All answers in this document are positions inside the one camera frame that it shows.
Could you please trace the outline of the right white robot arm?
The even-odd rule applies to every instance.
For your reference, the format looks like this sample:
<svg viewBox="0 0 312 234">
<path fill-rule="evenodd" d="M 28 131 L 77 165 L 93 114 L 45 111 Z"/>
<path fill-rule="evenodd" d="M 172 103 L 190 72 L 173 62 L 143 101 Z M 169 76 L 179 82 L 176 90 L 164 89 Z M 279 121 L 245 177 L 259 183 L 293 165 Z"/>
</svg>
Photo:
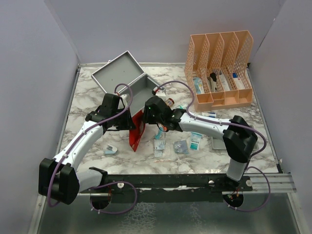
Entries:
<svg viewBox="0 0 312 234">
<path fill-rule="evenodd" d="M 222 140 L 230 157 L 224 185 L 230 191 L 241 186 L 241 178 L 258 140 L 254 129 L 242 117 L 195 116 L 184 109 L 171 109 L 161 98 L 153 96 L 145 102 L 143 121 L 161 124 L 166 131 L 194 132 Z"/>
</svg>

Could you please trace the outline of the small clear pill packets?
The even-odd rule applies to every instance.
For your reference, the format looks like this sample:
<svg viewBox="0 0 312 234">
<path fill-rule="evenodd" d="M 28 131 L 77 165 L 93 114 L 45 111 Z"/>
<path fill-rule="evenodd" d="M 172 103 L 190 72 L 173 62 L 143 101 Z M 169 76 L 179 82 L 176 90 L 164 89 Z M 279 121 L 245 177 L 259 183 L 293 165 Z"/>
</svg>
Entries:
<svg viewBox="0 0 312 234">
<path fill-rule="evenodd" d="M 156 158 L 163 157 L 164 150 L 165 150 L 165 140 L 154 139 L 154 156 Z"/>
</svg>

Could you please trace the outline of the teal bandage roll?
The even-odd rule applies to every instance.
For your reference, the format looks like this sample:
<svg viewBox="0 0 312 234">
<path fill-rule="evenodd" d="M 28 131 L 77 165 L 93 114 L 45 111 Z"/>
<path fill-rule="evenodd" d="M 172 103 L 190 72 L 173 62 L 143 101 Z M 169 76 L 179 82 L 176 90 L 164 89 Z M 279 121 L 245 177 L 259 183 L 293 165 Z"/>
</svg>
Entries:
<svg viewBox="0 0 312 234">
<path fill-rule="evenodd" d="M 158 133 L 154 136 L 154 139 L 161 139 L 162 133 L 163 133 L 163 131 L 159 130 Z"/>
</svg>

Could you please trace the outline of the red first aid pouch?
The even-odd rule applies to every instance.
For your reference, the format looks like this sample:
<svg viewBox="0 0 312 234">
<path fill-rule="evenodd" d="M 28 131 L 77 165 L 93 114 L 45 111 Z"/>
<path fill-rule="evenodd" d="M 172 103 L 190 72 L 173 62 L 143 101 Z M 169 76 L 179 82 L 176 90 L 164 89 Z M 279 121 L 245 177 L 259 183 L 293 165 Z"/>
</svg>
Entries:
<svg viewBox="0 0 312 234">
<path fill-rule="evenodd" d="M 142 110 L 132 117 L 132 121 L 136 128 L 129 131 L 129 145 L 134 152 L 137 150 L 141 137 L 145 131 L 143 117 L 144 113 Z"/>
</svg>

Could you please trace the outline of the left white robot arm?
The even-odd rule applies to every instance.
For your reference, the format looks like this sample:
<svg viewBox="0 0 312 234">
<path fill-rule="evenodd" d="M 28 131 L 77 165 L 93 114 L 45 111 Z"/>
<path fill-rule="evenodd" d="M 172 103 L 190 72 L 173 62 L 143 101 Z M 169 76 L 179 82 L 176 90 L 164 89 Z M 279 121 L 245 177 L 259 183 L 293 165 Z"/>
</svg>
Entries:
<svg viewBox="0 0 312 234">
<path fill-rule="evenodd" d="M 135 128 L 130 106 L 132 95 L 105 94 L 102 104 L 90 112 L 77 135 L 52 159 L 44 158 L 39 165 L 39 194 L 57 203 L 71 204 L 79 192 L 93 188 L 96 192 L 106 190 L 106 174 L 100 169 L 91 168 L 77 172 L 78 166 L 93 144 L 107 130 L 117 131 Z"/>
</svg>

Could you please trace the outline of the orange scissors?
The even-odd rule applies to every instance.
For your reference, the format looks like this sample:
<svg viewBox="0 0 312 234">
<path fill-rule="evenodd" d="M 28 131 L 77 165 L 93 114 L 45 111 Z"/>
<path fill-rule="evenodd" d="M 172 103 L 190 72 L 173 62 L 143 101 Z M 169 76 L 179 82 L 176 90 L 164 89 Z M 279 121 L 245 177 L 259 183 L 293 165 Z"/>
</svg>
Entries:
<svg viewBox="0 0 312 234">
<path fill-rule="evenodd" d="M 167 128 L 163 125 L 160 125 L 159 130 L 163 131 L 161 139 L 165 139 L 166 133 L 167 133 Z"/>
</svg>

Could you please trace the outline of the silver foil packet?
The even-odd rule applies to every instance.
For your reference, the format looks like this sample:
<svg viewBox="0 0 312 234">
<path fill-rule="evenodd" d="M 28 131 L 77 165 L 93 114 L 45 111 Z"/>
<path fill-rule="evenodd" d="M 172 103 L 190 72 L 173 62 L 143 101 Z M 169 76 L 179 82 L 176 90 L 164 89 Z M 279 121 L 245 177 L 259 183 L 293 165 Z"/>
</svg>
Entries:
<svg viewBox="0 0 312 234">
<path fill-rule="evenodd" d="M 174 152 L 176 154 L 187 155 L 189 153 L 188 145 L 186 140 L 179 140 L 173 143 Z"/>
</svg>

